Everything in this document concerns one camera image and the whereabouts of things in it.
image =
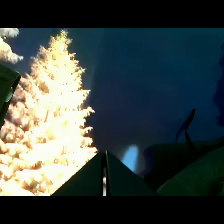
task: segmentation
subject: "dark blue sky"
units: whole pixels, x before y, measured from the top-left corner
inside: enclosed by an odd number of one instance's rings
[[[10,40],[12,49],[24,56],[18,71],[29,71],[29,58],[60,28],[20,28]],[[222,76],[219,61],[224,29],[78,29],[69,28],[71,52],[92,90],[88,103],[96,111],[89,119],[100,150],[121,158],[125,149],[170,143],[192,108],[193,140],[224,135],[217,125],[214,104],[217,82]]]

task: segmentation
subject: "glowing yellow tree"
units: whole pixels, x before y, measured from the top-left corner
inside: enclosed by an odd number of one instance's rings
[[[52,194],[97,152],[86,137],[85,118],[94,111],[82,107],[89,93],[82,89],[84,69],[68,52],[70,43],[61,31],[40,47],[1,130],[0,162],[10,173],[2,172],[4,181],[34,195]]]

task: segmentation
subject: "sky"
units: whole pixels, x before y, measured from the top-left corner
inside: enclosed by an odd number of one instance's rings
[[[14,67],[29,72],[30,57],[40,45],[47,47],[49,37],[61,29],[19,28],[20,34],[9,42],[24,60]],[[193,108],[196,115],[189,131],[193,141],[224,135],[224,128],[217,125],[219,110],[214,103],[222,77],[224,29],[67,30],[73,39],[70,51],[87,68],[84,87],[91,89],[87,104],[96,112],[88,123],[94,128],[92,137],[99,150],[110,150],[130,169],[140,171],[143,150],[174,142]]]

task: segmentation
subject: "night sky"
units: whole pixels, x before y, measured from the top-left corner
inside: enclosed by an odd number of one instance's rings
[[[19,30],[9,43],[24,56],[13,67],[25,73],[30,57],[36,56],[40,45],[47,47],[49,37],[61,28]],[[224,29],[67,30],[73,39],[70,52],[76,52],[81,66],[87,68],[84,87],[91,89],[87,104],[96,111],[88,124],[94,128],[99,150],[110,150],[121,159],[130,146],[138,148],[140,171],[141,152],[153,144],[174,142],[193,108],[196,115],[189,130],[193,141],[224,135],[224,127],[217,125],[220,108],[214,103],[222,77]]]

